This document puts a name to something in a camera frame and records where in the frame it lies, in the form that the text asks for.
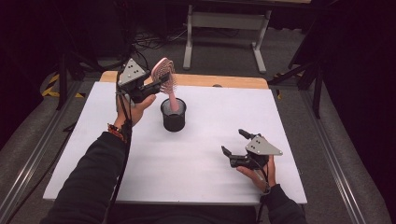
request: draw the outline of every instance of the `metal frame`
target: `metal frame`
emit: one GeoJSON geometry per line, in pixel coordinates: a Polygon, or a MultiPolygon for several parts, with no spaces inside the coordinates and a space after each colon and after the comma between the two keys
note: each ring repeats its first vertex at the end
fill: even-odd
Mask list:
{"type": "Polygon", "coordinates": [[[265,73],[266,68],[262,59],[260,48],[262,40],[267,30],[270,20],[271,10],[267,10],[265,15],[240,15],[227,13],[207,13],[193,12],[192,5],[189,5],[187,17],[187,43],[184,52],[183,69],[191,68],[192,55],[192,27],[212,27],[212,28],[229,28],[244,30],[259,30],[257,41],[252,42],[252,49],[260,73],[265,73]]]}
{"type": "Polygon", "coordinates": [[[350,219],[352,223],[366,223],[363,214],[356,202],[355,196],[353,195],[352,188],[350,187],[349,182],[347,181],[347,177],[344,175],[343,169],[341,168],[340,163],[337,160],[337,157],[332,148],[332,144],[329,140],[326,131],[320,121],[320,119],[316,118],[315,112],[311,109],[311,96],[308,91],[300,91],[301,97],[303,98],[304,105],[306,110],[308,111],[309,117],[312,119],[312,122],[315,126],[315,129],[318,132],[318,136],[324,148],[324,156],[326,158],[327,163],[329,164],[330,170],[332,172],[332,177],[335,180],[335,184],[340,191],[341,197],[344,200],[344,204],[346,205],[346,210],[349,213],[350,219]]]}
{"type": "MultiPolygon", "coordinates": [[[[78,89],[81,85],[80,81],[74,82],[70,86],[70,95],[76,95],[78,89]]],[[[20,171],[15,183],[13,184],[11,190],[8,192],[8,195],[3,200],[0,205],[0,223],[6,223],[7,219],[13,212],[14,207],[19,202],[20,197],[22,196],[26,186],[28,185],[30,179],[35,173],[35,169],[40,163],[42,157],[47,151],[50,140],[58,127],[60,120],[62,119],[64,112],[67,110],[67,107],[70,105],[73,97],[68,97],[65,101],[64,106],[60,110],[56,110],[53,117],[49,122],[49,126],[43,132],[40,140],[38,141],[35,149],[32,152],[32,155],[29,157],[28,161],[25,163],[23,168],[20,171]]]]}

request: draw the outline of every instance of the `black curtain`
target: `black curtain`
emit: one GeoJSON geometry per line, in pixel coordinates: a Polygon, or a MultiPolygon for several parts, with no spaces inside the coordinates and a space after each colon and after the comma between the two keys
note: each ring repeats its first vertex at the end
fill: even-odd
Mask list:
{"type": "Polygon", "coordinates": [[[42,101],[56,53],[28,1],[0,2],[0,148],[42,101]]]}
{"type": "Polygon", "coordinates": [[[327,58],[325,83],[346,130],[396,223],[396,14],[359,3],[327,58]]]}

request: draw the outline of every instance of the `black sleeve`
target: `black sleeve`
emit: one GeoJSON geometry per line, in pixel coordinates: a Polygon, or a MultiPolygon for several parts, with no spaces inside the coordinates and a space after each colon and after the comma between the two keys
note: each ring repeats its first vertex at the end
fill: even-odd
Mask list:
{"type": "Polygon", "coordinates": [[[125,144],[112,133],[102,133],[64,182],[40,223],[102,223],[124,157],[125,144]]]}
{"type": "Polygon", "coordinates": [[[271,224],[307,223],[303,209],[291,200],[278,184],[271,187],[271,193],[266,196],[265,203],[271,224]]]}

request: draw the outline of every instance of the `pink object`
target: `pink object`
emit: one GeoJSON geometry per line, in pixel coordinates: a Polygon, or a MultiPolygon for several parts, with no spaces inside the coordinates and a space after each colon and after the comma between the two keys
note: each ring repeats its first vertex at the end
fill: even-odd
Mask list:
{"type": "Polygon", "coordinates": [[[169,73],[169,80],[161,85],[161,92],[169,95],[169,104],[172,111],[178,111],[178,102],[174,91],[176,90],[175,68],[172,61],[162,58],[151,71],[153,81],[169,73]]]}

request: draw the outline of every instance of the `person's left hand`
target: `person's left hand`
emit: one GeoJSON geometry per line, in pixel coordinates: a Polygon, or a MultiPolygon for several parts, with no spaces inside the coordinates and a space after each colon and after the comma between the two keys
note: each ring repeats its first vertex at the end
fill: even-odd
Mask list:
{"type": "MultiPolygon", "coordinates": [[[[142,103],[135,104],[134,106],[132,106],[125,99],[125,97],[122,96],[122,100],[124,102],[125,109],[127,110],[127,113],[129,113],[128,109],[131,108],[133,126],[135,126],[136,123],[142,119],[143,112],[145,111],[145,109],[147,109],[154,102],[155,98],[156,98],[156,95],[154,95],[154,94],[150,95],[142,103]]],[[[118,115],[117,115],[116,121],[114,121],[114,126],[116,126],[117,128],[120,129],[122,124],[126,120],[126,116],[122,110],[119,97],[117,97],[117,112],[118,112],[118,115]]]]}

